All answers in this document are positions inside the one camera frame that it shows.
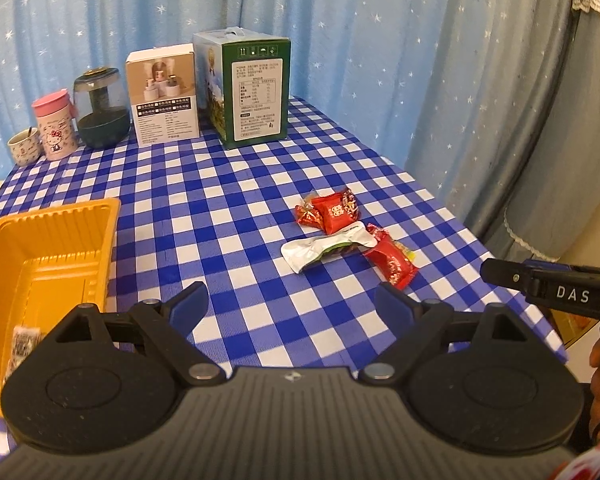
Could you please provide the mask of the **red snack packet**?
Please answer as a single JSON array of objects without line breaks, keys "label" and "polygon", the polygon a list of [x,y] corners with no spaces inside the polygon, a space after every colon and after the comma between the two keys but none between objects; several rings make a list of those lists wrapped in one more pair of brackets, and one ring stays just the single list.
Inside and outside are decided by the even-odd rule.
[{"label": "red snack packet", "polygon": [[365,258],[376,266],[389,284],[399,290],[406,289],[419,271],[414,263],[414,252],[373,223],[366,226],[366,231],[377,244],[363,252]]}]

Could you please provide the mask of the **large red candy packet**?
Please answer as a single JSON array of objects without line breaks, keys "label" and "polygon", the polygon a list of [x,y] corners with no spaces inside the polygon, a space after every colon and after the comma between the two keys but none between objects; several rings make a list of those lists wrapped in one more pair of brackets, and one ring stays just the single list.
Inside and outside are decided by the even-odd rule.
[{"label": "large red candy packet", "polygon": [[311,204],[320,215],[322,230],[326,234],[334,234],[360,220],[358,200],[350,188],[327,196],[317,196],[311,200]]}]

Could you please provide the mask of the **white green snack wrapper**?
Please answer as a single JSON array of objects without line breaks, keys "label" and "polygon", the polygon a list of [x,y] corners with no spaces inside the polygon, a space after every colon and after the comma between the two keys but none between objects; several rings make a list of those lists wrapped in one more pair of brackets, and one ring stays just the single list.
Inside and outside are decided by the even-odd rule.
[{"label": "white green snack wrapper", "polygon": [[343,249],[363,247],[372,249],[378,240],[361,221],[355,221],[334,234],[325,234],[292,240],[282,245],[282,257],[294,273],[301,273],[307,266],[322,261],[325,257]]}]

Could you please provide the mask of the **small red gold candy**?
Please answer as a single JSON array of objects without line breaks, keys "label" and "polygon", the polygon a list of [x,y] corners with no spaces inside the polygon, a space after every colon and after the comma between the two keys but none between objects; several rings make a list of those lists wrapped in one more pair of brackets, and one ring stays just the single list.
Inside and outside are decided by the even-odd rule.
[{"label": "small red gold candy", "polygon": [[294,206],[294,216],[300,226],[324,230],[324,220],[320,212],[314,207],[312,200],[304,200]]}]

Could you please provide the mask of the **silver foil snack in tray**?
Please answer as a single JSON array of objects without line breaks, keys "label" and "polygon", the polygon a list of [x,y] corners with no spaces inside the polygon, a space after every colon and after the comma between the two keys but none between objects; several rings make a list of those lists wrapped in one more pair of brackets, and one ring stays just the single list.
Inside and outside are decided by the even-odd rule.
[{"label": "silver foil snack in tray", "polygon": [[31,352],[45,337],[45,333],[39,327],[28,327],[17,325],[12,331],[12,345],[10,346],[9,359],[7,362],[3,382],[8,378],[17,367],[30,356]]}]

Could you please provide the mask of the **orange plastic tray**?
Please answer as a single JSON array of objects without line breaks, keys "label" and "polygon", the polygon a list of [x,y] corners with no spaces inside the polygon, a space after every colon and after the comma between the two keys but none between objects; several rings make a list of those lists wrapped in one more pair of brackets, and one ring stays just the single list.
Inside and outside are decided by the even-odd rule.
[{"label": "orange plastic tray", "polygon": [[0,219],[0,395],[17,326],[46,334],[77,304],[106,309],[120,207],[103,198]]}]

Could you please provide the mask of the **grey lace-trimmed cover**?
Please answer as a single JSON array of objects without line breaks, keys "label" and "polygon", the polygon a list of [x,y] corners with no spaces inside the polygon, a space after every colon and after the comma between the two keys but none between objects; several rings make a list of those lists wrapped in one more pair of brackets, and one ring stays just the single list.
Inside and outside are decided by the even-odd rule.
[{"label": "grey lace-trimmed cover", "polygon": [[543,131],[484,238],[495,257],[556,262],[600,206],[600,0],[571,0],[576,24]]}]

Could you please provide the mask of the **blue star curtain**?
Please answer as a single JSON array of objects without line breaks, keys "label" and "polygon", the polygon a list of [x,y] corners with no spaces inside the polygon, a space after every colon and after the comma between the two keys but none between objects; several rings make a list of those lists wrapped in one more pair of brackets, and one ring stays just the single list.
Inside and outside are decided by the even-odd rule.
[{"label": "blue star curtain", "polygon": [[483,236],[540,135],[570,14],[571,0],[0,0],[0,180],[34,99],[240,26],[289,38],[291,93]]}]

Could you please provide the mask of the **blue white checkered tablecloth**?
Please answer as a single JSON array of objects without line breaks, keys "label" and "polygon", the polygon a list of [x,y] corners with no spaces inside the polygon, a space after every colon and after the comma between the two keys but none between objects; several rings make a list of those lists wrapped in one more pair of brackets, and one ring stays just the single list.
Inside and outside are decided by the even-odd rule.
[{"label": "blue white checkered tablecloth", "polygon": [[292,272],[280,254],[302,236],[292,211],[311,191],[350,188],[364,220],[416,254],[410,293],[479,311],[506,301],[553,350],[557,335],[516,292],[483,283],[488,254],[409,174],[300,100],[286,140],[224,150],[204,130],[193,141],[104,152],[15,169],[0,188],[0,219],[50,206],[121,202],[107,304],[124,309],[153,292],[204,281],[211,307],[193,340],[225,367],[359,367],[390,341],[372,310],[380,274],[347,256]]}]

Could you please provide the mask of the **small patterned ceramic cup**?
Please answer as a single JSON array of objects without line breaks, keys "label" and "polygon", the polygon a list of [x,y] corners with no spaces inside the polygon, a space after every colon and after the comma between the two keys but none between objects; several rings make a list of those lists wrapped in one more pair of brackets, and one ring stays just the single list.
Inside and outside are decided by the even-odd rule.
[{"label": "small patterned ceramic cup", "polygon": [[8,140],[7,146],[18,167],[34,164],[43,154],[38,129],[35,127],[29,127],[16,133]]}]

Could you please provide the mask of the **dark green glass humidifier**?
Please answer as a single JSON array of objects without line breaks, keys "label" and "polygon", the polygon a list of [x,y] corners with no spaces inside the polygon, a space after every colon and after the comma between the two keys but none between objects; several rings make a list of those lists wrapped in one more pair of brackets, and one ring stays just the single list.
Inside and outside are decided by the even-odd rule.
[{"label": "dark green glass humidifier", "polygon": [[89,148],[112,148],[128,135],[131,113],[117,68],[97,67],[76,78],[73,104],[76,128]]}]

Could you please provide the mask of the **pink cartoon tumbler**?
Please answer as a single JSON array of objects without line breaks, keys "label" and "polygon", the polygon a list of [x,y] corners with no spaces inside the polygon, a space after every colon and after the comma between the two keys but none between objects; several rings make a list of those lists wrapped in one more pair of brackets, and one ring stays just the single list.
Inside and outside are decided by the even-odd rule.
[{"label": "pink cartoon tumbler", "polygon": [[41,96],[31,104],[44,154],[51,162],[63,159],[79,147],[73,125],[74,107],[67,89]]}]

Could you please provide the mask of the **white beige product box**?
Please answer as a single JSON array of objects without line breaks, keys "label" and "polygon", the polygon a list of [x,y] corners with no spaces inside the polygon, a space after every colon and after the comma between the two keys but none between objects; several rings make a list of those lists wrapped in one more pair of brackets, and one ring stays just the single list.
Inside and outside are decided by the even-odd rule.
[{"label": "white beige product box", "polygon": [[141,148],[198,138],[193,44],[134,51],[126,58],[125,75]]}]

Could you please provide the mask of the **green carton box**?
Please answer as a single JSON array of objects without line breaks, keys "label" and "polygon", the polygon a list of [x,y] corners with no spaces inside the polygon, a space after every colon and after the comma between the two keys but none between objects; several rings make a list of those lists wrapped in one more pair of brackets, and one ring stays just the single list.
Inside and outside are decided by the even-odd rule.
[{"label": "green carton box", "polygon": [[287,136],[291,41],[242,27],[197,32],[200,106],[224,148]]}]

